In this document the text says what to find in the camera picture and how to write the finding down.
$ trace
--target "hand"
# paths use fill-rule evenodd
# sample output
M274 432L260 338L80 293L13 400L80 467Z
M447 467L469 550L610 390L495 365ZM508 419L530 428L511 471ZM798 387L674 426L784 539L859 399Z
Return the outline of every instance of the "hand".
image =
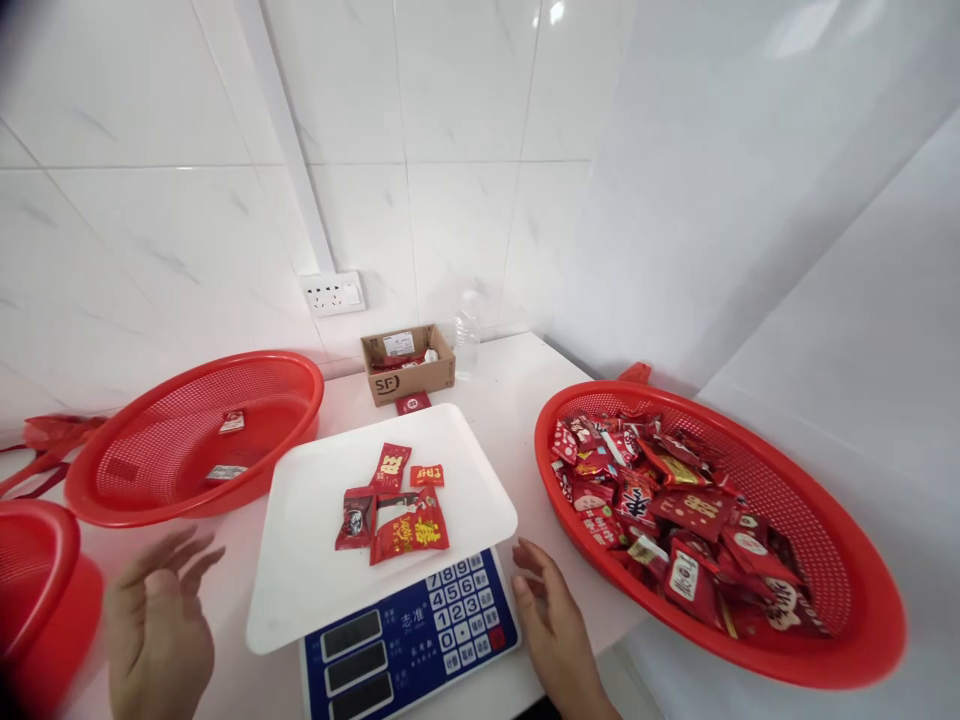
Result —
M213 675L213 637L200 580L225 548L201 555L213 535L196 526L147 548L104 598L114 720L190 720Z
M513 561L538 576L515 575L513 594L533 669L550 700L565 720L619 720L600 682L580 608L557 564L524 538L513 548ZM537 598L545 601L545 612Z

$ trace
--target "candy pile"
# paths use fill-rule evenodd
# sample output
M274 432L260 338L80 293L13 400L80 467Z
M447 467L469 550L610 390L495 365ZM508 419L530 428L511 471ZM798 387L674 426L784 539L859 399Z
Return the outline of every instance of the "candy pile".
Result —
M575 413L551 451L584 527L649 589L733 638L830 637L790 540L708 443L659 414Z
M370 564L376 565L415 550L450 547L434 489L443 487L443 466L414 465L410 468L410 485L423 490L400 491L403 469L412 453L412 448L384 443L370 484L343 494L337 550L369 547Z

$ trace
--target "digital scale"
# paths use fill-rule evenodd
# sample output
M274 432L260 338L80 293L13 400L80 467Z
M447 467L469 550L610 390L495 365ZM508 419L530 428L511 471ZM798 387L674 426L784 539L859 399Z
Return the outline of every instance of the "digital scale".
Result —
M496 552L484 550L302 643L306 715L384 720L520 644Z

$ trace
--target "white table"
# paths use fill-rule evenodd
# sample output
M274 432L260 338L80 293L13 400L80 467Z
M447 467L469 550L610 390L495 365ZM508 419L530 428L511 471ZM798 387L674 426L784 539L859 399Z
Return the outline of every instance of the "white table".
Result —
M458 405L490 458L520 517L519 534L550 553L579 603L593 651L598 654L647 617L584 561L557 524L537 470L533 431L541 408L557 391L590 378L531 333L480 347L475 377L430 394L434 403ZM396 415L376 408L364 375L327 383L320 408L320 437L353 430ZM299 646L259 657L247 650L247 609L266 514L266 498L202 523L216 530L227 554L204 581L201 599L216 643L216 668L197 720L271 718L303 720ZM83 527L83 551L108 578L145 543L178 524L138 530ZM510 547L497 546L506 573L515 570ZM98 636L64 706L65 717L108 718L106 668ZM513 718L543 695L526 650L520 648L410 711L416 720L457 717Z

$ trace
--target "plastic water bottle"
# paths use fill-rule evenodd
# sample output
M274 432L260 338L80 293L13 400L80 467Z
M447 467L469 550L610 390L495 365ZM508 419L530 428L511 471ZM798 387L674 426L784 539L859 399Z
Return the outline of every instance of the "plastic water bottle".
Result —
M457 379L465 380L476 372L480 349L480 293L463 293L460 312L453 317L453 354L457 356Z

